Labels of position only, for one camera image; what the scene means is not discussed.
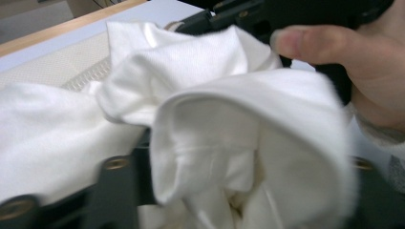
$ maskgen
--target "black device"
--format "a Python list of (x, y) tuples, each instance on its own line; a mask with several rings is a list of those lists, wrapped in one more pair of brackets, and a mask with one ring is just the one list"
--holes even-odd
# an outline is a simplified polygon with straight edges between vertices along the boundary
[[(209, 10), (192, 15), (178, 32), (199, 35), (236, 25), (268, 44), (275, 30), (291, 25), (338, 25), (356, 29), (377, 19), (394, 0), (225, 0)], [(291, 60), (282, 57), (285, 67)], [(352, 83), (343, 66), (316, 66), (332, 81), (344, 105), (351, 101)]]

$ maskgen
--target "finger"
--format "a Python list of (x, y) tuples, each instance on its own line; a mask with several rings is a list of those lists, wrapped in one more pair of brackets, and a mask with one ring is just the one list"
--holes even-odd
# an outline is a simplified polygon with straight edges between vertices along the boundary
[(362, 35), (337, 26), (292, 26), (270, 38), (271, 48), (279, 54), (311, 64), (344, 64), (361, 58), (364, 45)]

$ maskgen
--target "white garment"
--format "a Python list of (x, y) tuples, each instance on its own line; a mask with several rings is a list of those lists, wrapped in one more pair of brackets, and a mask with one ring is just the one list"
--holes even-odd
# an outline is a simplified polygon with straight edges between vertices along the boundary
[(277, 55), (235, 27), (201, 37), (149, 23), (108, 28), (112, 73), (88, 92), (121, 124), (92, 94), (9, 86), (0, 94), (0, 199), (67, 196), (148, 125), (166, 207), (146, 209), (143, 228), (173, 219), (170, 228), (333, 228), (351, 212), (351, 144), (323, 75), (275, 70)]

